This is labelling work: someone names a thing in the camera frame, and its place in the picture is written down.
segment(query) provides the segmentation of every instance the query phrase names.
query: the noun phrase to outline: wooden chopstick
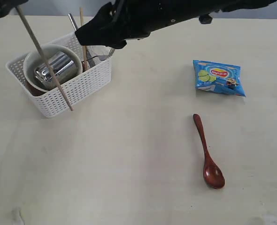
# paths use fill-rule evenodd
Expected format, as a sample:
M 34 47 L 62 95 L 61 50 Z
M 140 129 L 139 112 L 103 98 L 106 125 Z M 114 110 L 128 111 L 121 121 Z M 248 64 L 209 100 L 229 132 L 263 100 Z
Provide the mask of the wooden chopstick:
M 81 26 L 83 26 L 83 24 L 84 24 L 82 7 L 80 7 L 80 24 L 81 24 Z M 83 50 L 84 70 L 87 71 L 88 65 L 87 65 L 87 55 L 86 55 L 87 48 L 86 48 L 86 46 L 82 46 L 82 50 Z
M 26 30 L 28 31 L 28 34 L 29 34 L 29 36 L 31 37 L 31 39 L 32 39 L 32 41 L 33 41 L 33 43 L 34 43 L 34 45 L 35 45 L 37 51 L 39 52 L 39 54 L 40 54 L 42 60 L 44 61 L 46 67 L 49 69 L 49 72 L 50 72 L 50 74 L 51 74 L 51 76 L 52 76 L 52 80 L 55 82 L 55 84 L 56 84 L 56 86 L 58 87 L 60 93 L 62 94 L 64 100 L 65 100 L 66 103 L 68 104 L 69 109 L 70 109 L 71 111 L 73 111 L 74 109 L 73 109 L 71 103 L 69 102 L 68 97 L 67 97 L 66 94 L 64 93 L 64 91 L 63 91 L 63 89 L 62 89 L 62 86 L 60 85 L 58 79 L 56 78 L 55 73 L 54 73 L 54 71 L 53 71 L 53 68 L 50 66 L 48 59 L 46 58 L 46 56 L 45 56 L 43 50 L 41 49 L 38 40 L 36 39 L 36 37 L 35 37 L 35 35 L 34 35 L 32 29 L 31 29 L 30 25 L 28 24 L 28 21 L 27 21 L 26 17 L 24 16 L 24 14 L 23 14 L 23 12 L 22 12 L 22 9 L 21 9 L 19 6 L 17 6 L 15 9 L 16 9 L 17 13 L 19 14 L 19 16 L 20 16 L 20 18 L 21 18 L 21 20 L 22 20 L 22 22 L 23 22 L 23 24 L 24 24 Z

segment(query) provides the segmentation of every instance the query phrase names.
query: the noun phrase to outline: blue chip bag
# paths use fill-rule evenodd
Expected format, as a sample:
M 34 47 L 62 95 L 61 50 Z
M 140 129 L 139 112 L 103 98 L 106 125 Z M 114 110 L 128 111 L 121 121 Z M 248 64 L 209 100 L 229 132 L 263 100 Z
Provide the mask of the blue chip bag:
M 199 60 L 193 64 L 197 89 L 246 97 L 240 82 L 241 67 Z

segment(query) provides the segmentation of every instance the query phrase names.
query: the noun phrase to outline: spoon handle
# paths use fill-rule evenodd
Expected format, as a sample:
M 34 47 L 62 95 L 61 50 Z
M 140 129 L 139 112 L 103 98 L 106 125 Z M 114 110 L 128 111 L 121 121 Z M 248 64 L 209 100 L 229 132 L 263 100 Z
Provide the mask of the spoon handle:
M 194 114 L 193 115 L 193 119 L 195 122 L 195 125 L 198 129 L 200 138 L 201 138 L 201 142 L 202 142 L 202 146 L 203 146 L 203 150 L 204 150 L 204 155 L 206 158 L 210 158 L 209 152 L 208 152 L 208 147 L 206 145 L 206 140 L 205 140 L 205 135 L 204 135 L 204 130 L 203 130 L 203 125 L 202 125 L 202 121 L 201 118 L 198 114 Z

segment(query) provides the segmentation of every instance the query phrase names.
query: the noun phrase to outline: white plastic basket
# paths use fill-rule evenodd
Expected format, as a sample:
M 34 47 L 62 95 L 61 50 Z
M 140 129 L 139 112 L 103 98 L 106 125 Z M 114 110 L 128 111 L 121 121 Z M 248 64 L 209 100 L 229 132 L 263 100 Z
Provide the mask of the white plastic basket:
M 83 61 L 82 46 L 79 44 L 74 33 L 70 33 L 59 39 L 56 39 L 50 42 L 50 44 L 63 45 L 71 49 L 78 55 L 81 61 Z M 109 52 L 108 48 L 103 46 L 98 46 L 97 51 L 99 54 L 108 54 Z M 64 101 L 64 98 L 62 97 L 58 88 L 55 88 L 38 97 L 32 95 L 31 92 L 27 89 L 26 79 L 23 73 L 23 62 L 26 56 L 27 54 L 24 54 L 8 62 L 6 64 L 6 68 L 17 79 L 34 105 L 47 118 L 52 118 L 68 109 L 69 107 Z M 96 66 L 62 84 L 62 88 L 72 105 L 77 104 L 87 96 L 95 93 L 110 83 L 111 58 L 102 62 L 98 58 L 94 58 L 94 61 Z

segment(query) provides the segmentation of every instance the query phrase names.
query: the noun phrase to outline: white table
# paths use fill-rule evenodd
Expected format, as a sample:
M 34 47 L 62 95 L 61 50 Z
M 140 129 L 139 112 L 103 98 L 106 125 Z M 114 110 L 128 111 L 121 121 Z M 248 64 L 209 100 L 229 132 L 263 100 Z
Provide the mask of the white table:
M 41 43 L 72 31 L 67 17 L 27 18 Z M 0 225 L 15 206 L 27 225 L 277 220 L 277 20 L 191 20 L 130 41 L 111 84 L 54 119 L 5 69 L 32 49 L 18 17 L 0 19 Z M 247 98 L 196 91 L 194 59 L 240 65 Z M 193 113 L 221 191 L 203 181 Z

